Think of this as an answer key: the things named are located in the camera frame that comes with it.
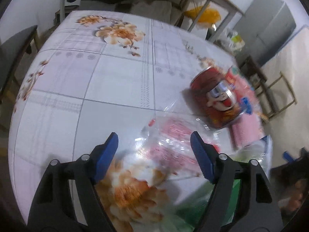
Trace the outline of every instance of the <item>chair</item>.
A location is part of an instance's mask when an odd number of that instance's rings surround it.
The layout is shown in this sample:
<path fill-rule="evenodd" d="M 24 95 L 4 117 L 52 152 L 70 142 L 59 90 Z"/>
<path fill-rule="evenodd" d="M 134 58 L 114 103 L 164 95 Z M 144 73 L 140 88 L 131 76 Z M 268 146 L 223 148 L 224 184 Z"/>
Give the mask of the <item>chair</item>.
<path fill-rule="evenodd" d="M 24 53 L 31 51 L 29 48 L 32 40 L 39 51 L 41 45 L 37 25 L 22 30 L 0 45 L 0 107 L 4 97 L 15 104 L 16 96 L 9 91 L 9 88 L 12 82 L 20 87 L 14 74 Z M 8 129 L 1 124 L 0 130 L 8 132 Z"/>
<path fill-rule="evenodd" d="M 268 119 L 271 119 L 271 118 L 275 117 L 276 115 L 280 114 L 281 112 L 286 110 L 292 104 L 297 104 L 297 100 L 296 100 L 296 96 L 295 96 L 295 93 L 293 91 L 293 88 L 282 72 L 280 72 L 280 77 L 278 79 L 276 79 L 273 83 L 271 83 L 269 86 L 267 86 L 266 85 L 266 81 L 267 81 L 266 76 L 262 72 L 260 66 L 253 60 L 253 58 L 251 56 L 248 56 L 245 59 L 245 61 L 239 66 L 239 68 L 242 69 L 245 66 L 246 66 L 246 70 L 243 73 L 247 77 L 248 80 L 251 76 L 253 76 L 255 74 L 259 78 L 259 81 L 256 84 L 254 84 L 253 86 L 254 86 L 255 90 L 257 90 L 258 88 L 262 89 L 262 92 L 260 92 L 256 95 L 257 97 L 261 96 L 262 94 L 265 94 L 267 102 L 270 106 L 270 112 L 264 113 L 268 117 Z M 290 103 L 288 103 L 286 106 L 284 106 L 281 109 L 279 109 L 277 102 L 275 100 L 275 97 L 273 95 L 273 92 L 271 91 L 271 87 L 274 84 L 276 84 L 280 79 L 283 79 L 284 83 L 288 87 L 288 90 L 291 93 L 292 98 L 293 98 L 293 100 Z"/>

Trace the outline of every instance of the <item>white wall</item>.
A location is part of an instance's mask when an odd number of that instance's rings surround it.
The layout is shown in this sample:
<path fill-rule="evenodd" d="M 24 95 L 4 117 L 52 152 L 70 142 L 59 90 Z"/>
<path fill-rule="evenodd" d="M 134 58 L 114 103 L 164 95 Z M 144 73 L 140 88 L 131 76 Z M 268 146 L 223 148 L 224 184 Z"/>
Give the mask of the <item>white wall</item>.
<path fill-rule="evenodd" d="M 12 0 L 0 20 L 0 40 L 4 43 L 19 31 L 38 25 L 38 34 L 53 26 L 60 0 Z"/>

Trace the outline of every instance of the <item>gray refrigerator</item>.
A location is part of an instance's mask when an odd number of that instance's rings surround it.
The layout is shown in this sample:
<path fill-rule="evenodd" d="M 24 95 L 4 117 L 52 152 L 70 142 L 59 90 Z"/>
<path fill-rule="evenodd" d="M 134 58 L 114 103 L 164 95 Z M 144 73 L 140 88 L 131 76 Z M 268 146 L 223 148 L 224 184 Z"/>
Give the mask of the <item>gray refrigerator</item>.
<path fill-rule="evenodd" d="M 235 25 L 245 41 L 235 57 L 241 64 L 249 55 L 260 65 L 271 59 L 290 37 L 296 23 L 282 0 L 254 0 L 245 15 Z"/>

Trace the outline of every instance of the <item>transparent plastic bag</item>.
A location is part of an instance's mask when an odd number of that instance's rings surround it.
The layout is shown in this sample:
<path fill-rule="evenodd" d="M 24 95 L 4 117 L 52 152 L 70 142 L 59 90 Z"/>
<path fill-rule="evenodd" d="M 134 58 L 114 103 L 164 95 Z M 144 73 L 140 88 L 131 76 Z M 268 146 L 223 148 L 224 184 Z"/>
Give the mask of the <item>transparent plastic bag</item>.
<path fill-rule="evenodd" d="M 245 46 L 245 42 L 238 32 L 230 29 L 224 30 L 218 41 L 223 49 L 227 50 L 233 56 L 236 56 Z"/>
<path fill-rule="evenodd" d="M 177 104 L 178 100 L 175 99 L 143 129 L 144 142 L 138 153 L 175 175 L 200 174 L 190 145 L 191 134 L 197 131 L 205 143 L 212 144 L 219 152 L 218 136 L 199 118 L 174 113 Z"/>
<path fill-rule="evenodd" d="M 231 156 L 233 160 L 240 162 L 248 162 L 251 159 L 257 160 L 267 177 L 269 177 L 271 169 L 271 157 L 272 140 L 269 135 L 251 143 L 249 146 L 244 147 L 235 155 Z"/>

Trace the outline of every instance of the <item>snack package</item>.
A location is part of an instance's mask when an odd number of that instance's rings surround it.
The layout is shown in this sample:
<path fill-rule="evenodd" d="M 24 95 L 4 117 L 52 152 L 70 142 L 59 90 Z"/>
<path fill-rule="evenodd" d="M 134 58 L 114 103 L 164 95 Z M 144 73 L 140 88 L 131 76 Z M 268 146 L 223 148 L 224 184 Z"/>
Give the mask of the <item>snack package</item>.
<path fill-rule="evenodd" d="M 192 80 L 190 90 L 214 128 L 223 128 L 244 110 L 234 86 L 228 83 L 224 75 L 214 66 L 198 74 Z"/>
<path fill-rule="evenodd" d="M 203 127 L 199 119 L 193 116 L 186 118 L 169 113 L 151 120 L 147 129 L 148 140 L 139 151 L 146 159 L 155 161 L 174 175 L 180 172 L 182 176 L 200 174 L 200 167 L 190 145 L 192 132 L 198 131 L 205 143 L 220 150 L 218 140 L 214 140 L 212 133 Z"/>
<path fill-rule="evenodd" d="M 241 100 L 241 103 L 245 104 L 247 114 L 251 114 L 253 111 L 261 110 L 259 100 L 255 95 L 254 89 L 236 66 L 232 66 L 228 69 L 228 72 L 225 74 L 225 79 L 234 86 L 234 91 L 237 98 L 246 98 L 246 102 Z"/>
<path fill-rule="evenodd" d="M 194 20 L 203 6 L 198 6 L 196 8 L 190 9 L 184 12 L 184 15 Z M 220 13 L 215 8 L 210 8 L 210 5 L 207 6 L 207 9 L 202 13 L 198 19 L 198 25 L 203 28 L 211 28 L 213 24 L 221 20 Z"/>
<path fill-rule="evenodd" d="M 248 146 L 252 142 L 259 140 L 263 135 L 259 117 L 253 114 L 242 114 L 239 119 L 232 124 L 232 131 L 237 148 Z"/>

